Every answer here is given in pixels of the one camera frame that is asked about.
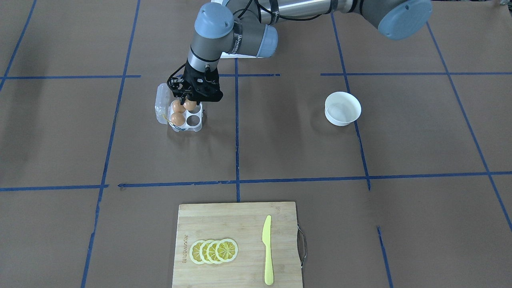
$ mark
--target blue joint cap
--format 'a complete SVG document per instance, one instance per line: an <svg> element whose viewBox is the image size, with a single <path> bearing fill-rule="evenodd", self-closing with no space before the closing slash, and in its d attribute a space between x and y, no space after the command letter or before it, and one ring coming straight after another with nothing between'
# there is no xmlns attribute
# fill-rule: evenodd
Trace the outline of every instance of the blue joint cap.
<svg viewBox="0 0 512 288"><path fill-rule="evenodd" d="M204 38L217 39L226 36L234 25L231 11L219 3L210 2L201 7L194 28Z"/></svg>
<svg viewBox="0 0 512 288"><path fill-rule="evenodd" d="M430 18L430 0L408 0L389 11L379 23L379 32L392 40L401 40L416 33Z"/></svg>
<svg viewBox="0 0 512 288"><path fill-rule="evenodd" d="M269 25L265 25L265 32L261 40L260 50L256 57L271 57L278 47L278 31Z"/></svg>

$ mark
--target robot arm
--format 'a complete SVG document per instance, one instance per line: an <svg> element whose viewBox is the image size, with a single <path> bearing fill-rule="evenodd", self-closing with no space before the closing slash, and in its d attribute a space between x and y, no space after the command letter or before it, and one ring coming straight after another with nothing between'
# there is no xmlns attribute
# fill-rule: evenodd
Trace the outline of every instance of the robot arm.
<svg viewBox="0 0 512 288"><path fill-rule="evenodd" d="M174 97L218 102L217 64L222 52L270 57L278 45L272 26L284 20L310 20L333 11L358 13L387 38L400 40L416 33L432 13L430 0L223 0L199 10L183 76L171 75Z"/></svg>

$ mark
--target clear plastic egg carton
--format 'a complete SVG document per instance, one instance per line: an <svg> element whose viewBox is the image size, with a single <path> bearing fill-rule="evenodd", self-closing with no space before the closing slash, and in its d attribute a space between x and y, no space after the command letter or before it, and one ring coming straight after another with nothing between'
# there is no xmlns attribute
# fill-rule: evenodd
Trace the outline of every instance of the clear plastic egg carton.
<svg viewBox="0 0 512 288"><path fill-rule="evenodd" d="M181 131L194 131L198 132L203 128L203 104L199 103L191 111L185 110L183 116L185 116L185 123L181 126L177 126L170 121L170 116L174 113L171 107L171 91L166 83L162 83L157 89L157 98L155 100L155 113L158 122L162 124L169 124L172 129L176 132Z"/></svg>

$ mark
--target sliced lemon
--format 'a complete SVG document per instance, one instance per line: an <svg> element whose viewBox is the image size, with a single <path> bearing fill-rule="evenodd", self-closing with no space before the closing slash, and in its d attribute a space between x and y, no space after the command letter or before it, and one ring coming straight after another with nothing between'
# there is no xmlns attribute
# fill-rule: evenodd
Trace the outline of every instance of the sliced lemon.
<svg viewBox="0 0 512 288"><path fill-rule="evenodd" d="M208 244L208 248L206 249L206 257L211 263L220 264L222 263L221 260L217 258L217 245L220 241L213 241L210 244Z"/></svg>
<svg viewBox="0 0 512 288"><path fill-rule="evenodd" d="M197 240L190 247L190 251L188 252L190 255L190 259L195 264L204 264L203 260L201 260L201 244L204 243L204 240Z"/></svg>
<svg viewBox="0 0 512 288"><path fill-rule="evenodd" d="M210 240L206 240L199 247L199 250L201 251L201 253L199 254L199 257L206 264L211 264L211 261L208 260L207 250L206 249L208 248L208 245L210 245L210 243L212 243L212 242L213 242L213 240L211 240L211 239Z"/></svg>
<svg viewBox="0 0 512 288"><path fill-rule="evenodd" d="M215 256L221 262L231 262L238 255L238 245L233 239L222 239L218 241Z"/></svg>

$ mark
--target metal handle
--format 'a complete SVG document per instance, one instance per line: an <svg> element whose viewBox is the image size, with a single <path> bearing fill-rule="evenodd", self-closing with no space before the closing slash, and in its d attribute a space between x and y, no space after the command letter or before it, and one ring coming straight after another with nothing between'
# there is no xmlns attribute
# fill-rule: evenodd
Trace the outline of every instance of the metal handle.
<svg viewBox="0 0 512 288"><path fill-rule="evenodd" d="M304 260L308 257L308 244L306 242L306 235L304 235L304 232L301 230L301 226L297 224L297 242L299 240L299 235L302 235L302 242L304 243L304 257L301 259L301 256L299 255L299 259L301 259L301 269L304 266Z"/></svg>

